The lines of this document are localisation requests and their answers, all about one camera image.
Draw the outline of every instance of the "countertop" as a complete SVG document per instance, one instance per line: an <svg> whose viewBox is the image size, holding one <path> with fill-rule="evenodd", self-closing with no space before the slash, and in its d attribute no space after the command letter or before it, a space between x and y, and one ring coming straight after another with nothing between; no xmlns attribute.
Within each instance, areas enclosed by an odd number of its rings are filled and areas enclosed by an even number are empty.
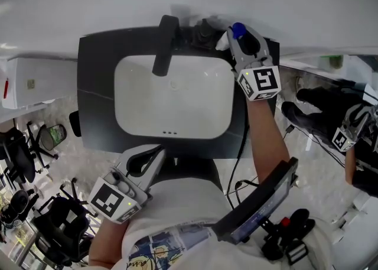
<svg viewBox="0 0 378 270"><path fill-rule="evenodd" d="M216 51L190 45L191 28L180 28L183 42L172 55L217 57L234 61L229 50ZM158 143L172 157L236 158L245 129L246 102L241 88L235 84L231 123L227 131L214 139L172 139L135 136L126 133L117 123L114 104L114 72L126 56L156 54L158 27L106 31L80 39L77 63L77 99L80 128L88 149L122 153L143 144ZM279 43L267 40L273 64L278 65ZM269 99L272 112L276 99Z"/></svg>

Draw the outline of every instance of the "person's arm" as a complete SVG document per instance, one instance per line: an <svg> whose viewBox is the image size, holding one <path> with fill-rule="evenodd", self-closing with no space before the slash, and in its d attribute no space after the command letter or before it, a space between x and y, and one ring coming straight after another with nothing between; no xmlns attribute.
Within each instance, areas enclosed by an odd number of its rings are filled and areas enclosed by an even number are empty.
<svg viewBox="0 0 378 270"><path fill-rule="evenodd" d="M111 269L121 258L122 240L129 222L116 224L104 219L89 249L89 266Z"/></svg>
<svg viewBox="0 0 378 270"><path fill-rule="evenodd" d="M259 183L281 161L290 160L288 149L267 100L247 101L252 155Z"/></svg>
<svg viewBox="0 0 378 270"><path fill-rule="evenodd" d="M350 148L345 156L345 180L352 185L353 176L356 172L356 156L354 155L354 147Z"/></svg>

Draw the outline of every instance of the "black faucet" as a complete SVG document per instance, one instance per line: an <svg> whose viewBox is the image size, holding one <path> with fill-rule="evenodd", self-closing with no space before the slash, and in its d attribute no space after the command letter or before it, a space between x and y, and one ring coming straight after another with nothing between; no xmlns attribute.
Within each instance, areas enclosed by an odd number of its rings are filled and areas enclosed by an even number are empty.
<svg viewBox="0 0 378 270"><path fill-rule="evenodd" d="M180 24L177 17L164 15L159 24L159 40L152 73L159 77L168 74L172 58L172 46Z"/></svg>

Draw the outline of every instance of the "white sink basin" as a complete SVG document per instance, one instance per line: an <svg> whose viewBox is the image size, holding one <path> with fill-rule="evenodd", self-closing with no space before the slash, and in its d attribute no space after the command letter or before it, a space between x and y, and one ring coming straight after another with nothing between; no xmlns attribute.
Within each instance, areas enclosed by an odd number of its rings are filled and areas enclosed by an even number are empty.
<svg viewBox="0 0 378 270"><path fill-rule="evenodd" d="M168 74L152 73L155 55L123 58L115 70L115 113L129 134L213 139L230 125L231 65L219 58L172 56Z"/></svg>

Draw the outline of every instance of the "white cloth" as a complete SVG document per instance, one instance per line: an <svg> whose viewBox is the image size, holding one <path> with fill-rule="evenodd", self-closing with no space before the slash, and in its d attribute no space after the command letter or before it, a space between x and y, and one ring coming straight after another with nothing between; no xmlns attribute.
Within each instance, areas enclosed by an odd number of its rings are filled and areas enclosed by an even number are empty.
<svg viewBox="0 0 378 270"><path fill-rule="evenodd" d="M153 200L132 218L122 242L123 258L113 270L290 269L285 260L271 263L263 257L260 247L266 233L261 228L248 243L235 246L219 242L204 226L230 211L225 196L212 182L195 178L162 181L151 187L151 194ZM279 222L298 208L315 214L303 198L300 189L292 188L270 220ZM325 222L315 221L316 227L304 239L311 263L295 269L331 269L330 234L324 231Z"/></svg>

